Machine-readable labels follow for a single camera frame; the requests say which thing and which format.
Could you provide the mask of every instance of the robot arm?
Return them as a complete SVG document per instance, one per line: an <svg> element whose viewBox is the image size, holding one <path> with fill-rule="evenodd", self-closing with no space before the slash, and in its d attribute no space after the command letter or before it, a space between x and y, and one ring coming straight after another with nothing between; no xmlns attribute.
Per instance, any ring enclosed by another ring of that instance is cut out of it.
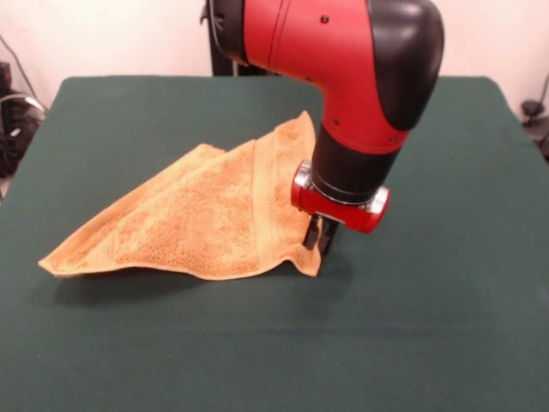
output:
<svg viewBox="0 0 549 412"><path fill-rule="evenodd" d="M208 0L220 50L242 65L309 82L324 96L311 161L293 205L312 215L305 244L328 250L337 223L369 233L389 202L382 187L419 122L443 57L441 15L428 0Z"/></svg>

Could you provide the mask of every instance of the folded towel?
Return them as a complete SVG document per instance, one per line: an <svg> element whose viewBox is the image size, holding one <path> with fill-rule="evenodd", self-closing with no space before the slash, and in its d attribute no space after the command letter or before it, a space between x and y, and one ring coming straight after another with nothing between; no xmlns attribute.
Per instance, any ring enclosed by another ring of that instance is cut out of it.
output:
<svg viewBox="0 0 549 412"><path fill-rule="evenodd" d="M315 143L303 112L229 151L201 144L69 236L39 265L71 277L125 268L210 281L291 261L316 276L320 254L301 242L310 217L290 204L293 174Z"/></svg>

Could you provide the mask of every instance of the green table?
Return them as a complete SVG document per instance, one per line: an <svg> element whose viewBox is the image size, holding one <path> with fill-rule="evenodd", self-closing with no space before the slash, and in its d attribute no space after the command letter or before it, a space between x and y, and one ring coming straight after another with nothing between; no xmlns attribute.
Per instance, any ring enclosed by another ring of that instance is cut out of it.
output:
<svg viewBox="0 0 549 412"><path fill-rule="evenodd" d="M198 143L304 109L283 78L66 81L0 207L0 410L549 410L549 169L484 78L441 79L382 225L317 279L39 269Z"/></svg>

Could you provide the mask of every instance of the white wall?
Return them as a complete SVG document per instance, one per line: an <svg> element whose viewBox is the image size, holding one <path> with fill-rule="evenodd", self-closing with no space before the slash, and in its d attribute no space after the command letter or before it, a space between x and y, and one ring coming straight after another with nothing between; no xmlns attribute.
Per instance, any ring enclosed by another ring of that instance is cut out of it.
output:
<svg viewBox="0 0 549 412"><path fill-rule="evenodd" d="M443 74L490 76L513 108L549 71L548 0L434 0L446 26ZM2 0L0 33L50 104L67 76L210 76L203 0ZM0 58L8 58L0 46ZM15 85L23 88L14 68Z"/></svg>

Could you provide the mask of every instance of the towel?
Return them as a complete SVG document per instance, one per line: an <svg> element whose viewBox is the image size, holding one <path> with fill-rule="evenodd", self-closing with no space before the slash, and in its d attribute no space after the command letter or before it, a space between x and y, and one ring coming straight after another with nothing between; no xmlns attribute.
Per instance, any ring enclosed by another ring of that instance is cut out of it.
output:
<svg viewBox="0 0 549 412"><path fill-rule="evenodd" d="M307 112L224 152L201 144L104 209L39 261L56 277L150 268L234 280L292 262L321 263L302 246L310 217L290 203L293 175L310 159Z"/></svg>

